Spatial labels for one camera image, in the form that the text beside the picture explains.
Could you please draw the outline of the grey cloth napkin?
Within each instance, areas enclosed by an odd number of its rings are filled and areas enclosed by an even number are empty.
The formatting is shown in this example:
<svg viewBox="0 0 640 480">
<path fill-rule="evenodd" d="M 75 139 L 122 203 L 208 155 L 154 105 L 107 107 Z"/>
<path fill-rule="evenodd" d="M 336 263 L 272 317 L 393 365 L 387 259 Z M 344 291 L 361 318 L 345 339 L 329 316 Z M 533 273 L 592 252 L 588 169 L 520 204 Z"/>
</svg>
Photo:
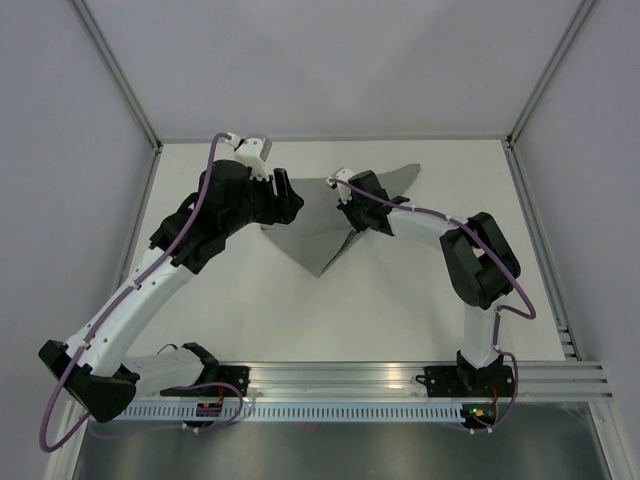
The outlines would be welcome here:
<svg viewBox="0 0 640 480">
<path fill-rule="evenodd" d="M 420 172 L 418 164 L 408 164 L 377 174 L 365 170 L 349 179 L 361 191 L 394 203 L 414 183 Z M 263 225 L 264 235 L 289 258 L 312 275 L 321 276 L 364 232 L 356 232 L 337 209 L 338 192 L 322 178 L 294 179 L 291 185 L 304 199 L 304 206 L 289 225 Z"/>
</svg>

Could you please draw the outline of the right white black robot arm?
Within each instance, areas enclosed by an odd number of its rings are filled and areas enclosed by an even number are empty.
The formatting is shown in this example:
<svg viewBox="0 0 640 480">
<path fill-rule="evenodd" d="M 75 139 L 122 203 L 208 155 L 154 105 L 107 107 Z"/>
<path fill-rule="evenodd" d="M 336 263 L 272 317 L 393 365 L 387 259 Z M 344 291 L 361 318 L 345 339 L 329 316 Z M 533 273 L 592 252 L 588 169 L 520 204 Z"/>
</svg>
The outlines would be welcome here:
<svg viewBox="0 0 640 480">
<path fill-rule="evenodd" d="M 498 347 L 499 310 L 521 268 L 495 219 L 485 212 L 451 217 L 403 196 L 389 198 L 371 170 L 355 175 L 342 169 L 327 184 L 338 191 L 337 208 L 356 231 L 412 239 L 443 255 L 453 290 L 464 306 L 463 340 L 454 365 L 425 366 L 416 377 L 427 395 L 512 395 L 512 369 L 504 364 Z"/>
</svg>

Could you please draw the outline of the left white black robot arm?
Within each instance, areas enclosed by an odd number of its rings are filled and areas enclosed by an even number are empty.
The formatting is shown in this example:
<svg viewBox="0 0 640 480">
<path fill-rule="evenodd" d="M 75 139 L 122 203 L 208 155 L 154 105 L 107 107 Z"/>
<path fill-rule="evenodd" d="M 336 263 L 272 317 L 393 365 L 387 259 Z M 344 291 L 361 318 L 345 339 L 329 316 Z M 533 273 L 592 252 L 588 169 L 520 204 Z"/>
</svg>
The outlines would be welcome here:
<svg viewBox="0 0 640 480">
<path fill-rule="evenodd" d="M 145 357 L 127 353 L 162 306 L 224 251 L 230 236 L 252 223 L 287 225 L 303 205 L 283 168 L 258 180 L 237 161 L 214 162 L 201 173 L 197 191 L 162 221 L 141 263 L 109 302 L 68 340 L 47 341 L 39 358 L 100 423 L 139 397 L 209 395 L 218 384 L 219 362 L 198 343 Z"/>
</svg>

